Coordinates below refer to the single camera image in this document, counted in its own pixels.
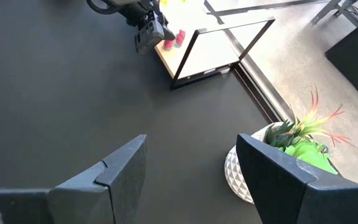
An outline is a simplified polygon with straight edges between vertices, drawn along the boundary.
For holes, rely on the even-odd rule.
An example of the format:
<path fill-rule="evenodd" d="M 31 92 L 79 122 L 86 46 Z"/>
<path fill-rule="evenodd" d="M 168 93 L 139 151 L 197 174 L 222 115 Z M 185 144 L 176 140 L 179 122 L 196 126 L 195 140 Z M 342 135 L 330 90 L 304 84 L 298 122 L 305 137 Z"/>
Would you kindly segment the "wooden shelf black metal frame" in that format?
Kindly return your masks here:
<path fill-rule="evenodd" d="M 164 42 L 155 46 L 155 51 L 167 69 L 175 90 L 193 83 L 221 75 L 225 70 L 239 65 L 258 40 L 270 28 L 275 19 L 248 19 L 232 24 L 209 24 L 207 27 L 184 30 L 185 39 L 181 47 L 164 47 Z M 252 31 L 251 40 L 243 47 L 229 32 L 232 29 L 261 25 Z"/>

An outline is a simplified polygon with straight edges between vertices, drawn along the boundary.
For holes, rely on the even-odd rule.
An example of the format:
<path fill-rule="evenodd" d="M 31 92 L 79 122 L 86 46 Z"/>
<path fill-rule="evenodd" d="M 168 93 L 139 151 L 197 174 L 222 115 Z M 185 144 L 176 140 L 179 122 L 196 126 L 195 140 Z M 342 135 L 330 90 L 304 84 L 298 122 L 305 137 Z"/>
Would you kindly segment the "green artificial plant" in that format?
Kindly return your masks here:
<path fill-rule="evenodd" d="M 297 117 L 292 120 L 285 120 L 282 124 L 271 124 L 264 131 L 262 141 L 279 151 L 301 160 L 307 164 L 325 170 L 331 174 L 338 175 L 338 171 L 330 163 L 330 153 L 324 144 L 318 142 L 313 136 L 326 136 L 332 144 L 346 143 L 352 147 L 350 139 L 338 134 L 333 134 L 322 128 L 327 123 L 340 114 L 341 108 L 335 110 L 324 118 L 317 117 L 319 106 L 318 90 L 311 91 L 311 109 L 302 119 Z"/>

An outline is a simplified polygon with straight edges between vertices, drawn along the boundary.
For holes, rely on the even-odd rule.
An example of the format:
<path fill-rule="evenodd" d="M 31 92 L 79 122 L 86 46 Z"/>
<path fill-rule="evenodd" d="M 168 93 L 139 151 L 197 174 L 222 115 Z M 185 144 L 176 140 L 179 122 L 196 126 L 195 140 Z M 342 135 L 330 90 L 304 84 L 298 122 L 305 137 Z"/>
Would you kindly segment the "blue bottle with red pills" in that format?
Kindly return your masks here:
<path fill-rule="evenodd" d="M 186 32 L 180 29 L 178 31 L 178 34 L 176 35 L 174 46 L 176 48 L 180 48 L 183 45 L 185 37 L 186 37 Z"/>

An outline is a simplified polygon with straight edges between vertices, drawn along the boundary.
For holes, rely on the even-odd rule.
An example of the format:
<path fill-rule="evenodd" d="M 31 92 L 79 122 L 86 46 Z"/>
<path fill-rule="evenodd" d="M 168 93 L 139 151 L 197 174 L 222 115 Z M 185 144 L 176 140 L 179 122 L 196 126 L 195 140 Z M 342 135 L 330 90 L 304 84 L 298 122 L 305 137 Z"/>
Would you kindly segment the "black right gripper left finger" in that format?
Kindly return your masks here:
<path fill-rule="evenodd" d="M 141 134 L 50 191 L 54 224 L 133 224 L 145 180 Z"/>

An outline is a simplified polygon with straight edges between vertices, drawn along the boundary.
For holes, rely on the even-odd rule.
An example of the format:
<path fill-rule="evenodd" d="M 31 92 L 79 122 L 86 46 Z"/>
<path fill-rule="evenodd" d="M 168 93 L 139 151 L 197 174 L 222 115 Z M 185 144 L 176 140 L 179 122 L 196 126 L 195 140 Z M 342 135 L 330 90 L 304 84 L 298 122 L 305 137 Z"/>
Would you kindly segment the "grey desk legs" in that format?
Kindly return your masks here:
<path fill-rule="evenodd" d="M 356 2 L 358 2 L 358 0 L 330 0 L 327 5 L 312 18 L 311 23 L 315 25 L 329 12 L 335 11 L 334 17 L 343 15 L 355 27 L 358 27 L 358 8 L 354 6 Z"/>

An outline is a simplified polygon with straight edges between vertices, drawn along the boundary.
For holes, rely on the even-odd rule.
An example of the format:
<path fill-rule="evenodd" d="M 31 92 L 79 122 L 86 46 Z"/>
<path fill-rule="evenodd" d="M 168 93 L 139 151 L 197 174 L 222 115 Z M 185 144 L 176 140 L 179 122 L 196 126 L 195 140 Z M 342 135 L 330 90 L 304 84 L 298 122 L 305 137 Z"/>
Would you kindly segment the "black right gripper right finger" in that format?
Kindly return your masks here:
<path fill-rule="evenodd" d="M 242 175 L 263 224 L 358 224 L 358 184 L 238 134 Z"/>

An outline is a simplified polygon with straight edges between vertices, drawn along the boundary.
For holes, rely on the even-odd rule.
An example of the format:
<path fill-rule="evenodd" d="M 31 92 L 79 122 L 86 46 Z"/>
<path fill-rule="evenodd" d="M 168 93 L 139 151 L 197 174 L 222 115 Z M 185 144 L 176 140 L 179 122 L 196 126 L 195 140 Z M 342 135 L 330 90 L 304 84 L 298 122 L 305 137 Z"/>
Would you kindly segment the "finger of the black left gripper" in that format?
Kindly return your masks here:
<path fill-rule="evenodd" d="M 164 40 L 175 40 L 175 34 L 167 27 L 163 26 Z"/>

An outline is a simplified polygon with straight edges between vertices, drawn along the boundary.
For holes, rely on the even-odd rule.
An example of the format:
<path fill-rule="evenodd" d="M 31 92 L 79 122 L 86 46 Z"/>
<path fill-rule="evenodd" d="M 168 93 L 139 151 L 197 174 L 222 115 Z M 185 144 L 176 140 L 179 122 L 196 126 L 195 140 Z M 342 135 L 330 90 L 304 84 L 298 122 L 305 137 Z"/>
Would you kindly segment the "white geometric planter pot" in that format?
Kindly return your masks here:
<path fill-rule="evenodd" d="M 252 138 L 264 142 L 265 133 L 269 127 L 278 128 L 283 125 L 284 122 L 276 122 L 267 125 L 266 127 L 258 130 L 251 135 Z M 233 146 L 228 152 L 224 162 L 224 174 L 226 181 L 231 190 L 243 201 L 254 204 L 248 186 L 242 175 L 241 167 L 237 157 L 236 146 Z"/>

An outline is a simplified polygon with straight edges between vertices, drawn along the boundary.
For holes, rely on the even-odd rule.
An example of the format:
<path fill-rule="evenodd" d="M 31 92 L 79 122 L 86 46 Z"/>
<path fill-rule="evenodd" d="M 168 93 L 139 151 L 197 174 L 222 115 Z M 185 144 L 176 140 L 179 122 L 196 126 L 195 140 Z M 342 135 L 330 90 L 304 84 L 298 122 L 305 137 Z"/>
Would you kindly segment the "black rig base frame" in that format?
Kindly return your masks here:
<path fill-rule="evenodd" d="M 273 4 L 265 4 L 265 5 L 258 5 L 258 6 L 250 6 L 250 7 L 241 7 L 241 8 L 234 8 L 234 9 L 226 9 L 222 11 L 215 11 L 210 5 L 210 3 L 205 0 L 204 5 L 209 10 L 208 15 L 214 16 L 217 20 L 220 20 L 222 16 L 231 16 L 235 14 L 245 14 L 249 13 L 250 11 L 258 11 L 258 10 L 274 10 L 274 9 L 284 9 L 289 7 L 295 6 L 303 6 L 307 4 L 321 4 L 321 3 L 328 3 L 329 0 L 293 0 L 289 2 L 281 2 L 281 3 L 273 3 Z"/>

